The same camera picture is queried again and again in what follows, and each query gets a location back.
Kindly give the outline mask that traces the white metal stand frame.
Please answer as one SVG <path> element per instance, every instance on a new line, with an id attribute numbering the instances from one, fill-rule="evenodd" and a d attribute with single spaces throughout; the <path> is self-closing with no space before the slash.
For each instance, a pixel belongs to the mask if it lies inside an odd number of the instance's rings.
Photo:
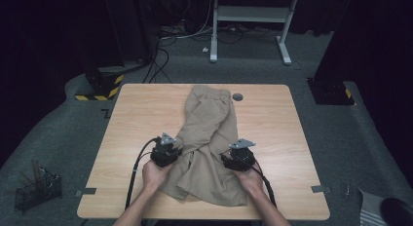
<path id="1" fill-rule="evenodd" d="M 246 22 L 268 22 L 282 23 L 282 34 L 276 37 L 280 49 L 282 61 L 285 65 L 291 65 L 292 60 L 288 53 L 285 39 L 295 12 L 298 0 L 291 0 L 290 5 L 285 8 L 273 7 L 241 7 L 221 6 L 218 0 L 213 0 L 212 34 L 210 39 L 209 60 L 218 60 L 217 25 L 220 21 L 246 21 Z"/>

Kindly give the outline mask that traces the person's left hand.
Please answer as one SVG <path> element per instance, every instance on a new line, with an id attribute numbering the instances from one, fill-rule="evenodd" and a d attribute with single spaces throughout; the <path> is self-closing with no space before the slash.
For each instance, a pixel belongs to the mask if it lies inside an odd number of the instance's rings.
<path id="1" fill-rule="evenodd" d="M 143 188 L 157 191 L 163 185 L 171 168 L 172 165 L 161 168 L 152 160 L 148 161 L 142 169 Z"/>

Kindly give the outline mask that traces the khaki shorts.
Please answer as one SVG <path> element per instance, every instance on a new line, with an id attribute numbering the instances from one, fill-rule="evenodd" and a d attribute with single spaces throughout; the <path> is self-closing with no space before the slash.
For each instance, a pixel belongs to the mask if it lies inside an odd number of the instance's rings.
<path id="1" fill-rule="evenodd" d="M 220 158 L 238 139 L 231 93 L 194 86 L 185 104 L 185 123 L 174 143 L 182 154 L 169 171 L 162 191 L 177 200 L 192 195 L 224 207 L 246 205 L 244 188 Z"/>

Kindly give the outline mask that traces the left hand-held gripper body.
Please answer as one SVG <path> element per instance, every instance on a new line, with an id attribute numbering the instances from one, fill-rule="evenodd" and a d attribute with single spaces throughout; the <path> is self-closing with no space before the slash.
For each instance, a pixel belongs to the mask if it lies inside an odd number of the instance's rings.
<path id="1" fill-rule="evenodd" d="M 169 136 L 167 133 L 163 132 L 161 136 L 156 138 L 156 145 L 152 149 L 151 160 L 161 168 L 166 167 L 174 162 L 171 161 L 172 156 L 177 156 L 173 154 L 173 144 L 176 139 Z"/>

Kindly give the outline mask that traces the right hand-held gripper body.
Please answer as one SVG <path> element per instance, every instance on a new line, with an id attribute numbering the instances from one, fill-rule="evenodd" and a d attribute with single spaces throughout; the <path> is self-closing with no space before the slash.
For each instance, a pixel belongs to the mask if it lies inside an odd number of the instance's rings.
<path id="1" fill-rule="evenodd" d="M 239 139 L 237 142 L 229 145 L 230 156 L 234 166 L 229 168 L 230 170 L 236 171 L 247 171 L 255 163 L 255 158 L 253 153 L 250 151 L 250 147 L 254 146 L 255 143 L 247 139 Z"/>

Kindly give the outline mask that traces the person's right hand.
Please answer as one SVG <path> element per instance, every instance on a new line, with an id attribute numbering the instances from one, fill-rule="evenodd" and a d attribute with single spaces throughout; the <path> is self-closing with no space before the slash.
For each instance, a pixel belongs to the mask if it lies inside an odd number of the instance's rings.
<path id="1" fill-rule="evenodd" d="M 256 171 L 252 169 L 247 171 L 234 171 L 234 174 L 249 195 L 263 193 L 263 180 Z"/>

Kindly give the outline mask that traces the black yellow striped stand base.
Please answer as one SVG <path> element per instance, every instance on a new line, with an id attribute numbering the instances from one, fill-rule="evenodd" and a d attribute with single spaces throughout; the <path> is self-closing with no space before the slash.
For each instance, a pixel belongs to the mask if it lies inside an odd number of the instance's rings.
<path id="1" fill-rule="evenodd" d="M 120 88 L 123 74 L 102 73 L 97 68 L 87 70 L 75 93 L 77 100 L 111 100 Z"/>

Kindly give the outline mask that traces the black stand base yellow mark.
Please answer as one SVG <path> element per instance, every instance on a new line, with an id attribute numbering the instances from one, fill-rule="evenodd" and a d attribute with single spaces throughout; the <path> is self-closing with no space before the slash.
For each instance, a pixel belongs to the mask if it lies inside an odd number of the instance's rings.
<path id="1" fill-rule="evenodd" d="M 321 105 L 354 105 L 350 90 L 343 84 L 330 84 L 308 78 L 307 84 L 316 104 Z"/>

